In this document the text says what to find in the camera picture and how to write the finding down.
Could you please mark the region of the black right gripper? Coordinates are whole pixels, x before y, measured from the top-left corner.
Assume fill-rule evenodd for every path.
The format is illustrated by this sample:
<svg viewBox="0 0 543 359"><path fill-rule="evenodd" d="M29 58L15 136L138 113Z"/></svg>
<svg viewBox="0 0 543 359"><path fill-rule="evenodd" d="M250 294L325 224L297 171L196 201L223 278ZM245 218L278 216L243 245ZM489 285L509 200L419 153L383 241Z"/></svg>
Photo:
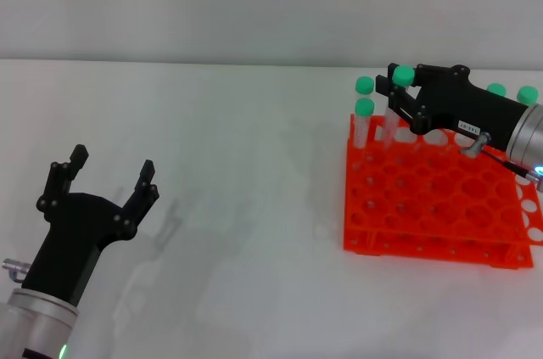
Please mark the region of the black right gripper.
<svg viewBox="0 0 543 359"><path fill-rule="evenodd" d="M390 63L387 76L392 76L399 66ZM385 76L376 77L375 89L388 99L388 108L417 134L446 129L475 139L486 132L490 135L489 146L504 152L528 107L474 86L469 73L464 65L418 65L414 85L420 91L416 99Z"/></svg>

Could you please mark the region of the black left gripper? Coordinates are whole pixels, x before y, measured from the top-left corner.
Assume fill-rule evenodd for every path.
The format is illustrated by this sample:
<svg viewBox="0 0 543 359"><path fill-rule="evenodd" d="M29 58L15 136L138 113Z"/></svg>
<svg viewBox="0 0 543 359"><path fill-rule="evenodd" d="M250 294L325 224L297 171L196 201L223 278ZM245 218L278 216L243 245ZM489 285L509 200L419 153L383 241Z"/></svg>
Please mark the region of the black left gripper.
<svg viewBox="0 0 543 359"><path fill-rule="evenodd" d="M152 160L145 160L134 191L122 207L91 194L69 194L88 156L87 148L77 144L69 161L50 165L43 194L36 202L50 228L22 283L23 289L72 306L79 304L103 250L134 238L137 226L160 196L152 183Z"/></svg>

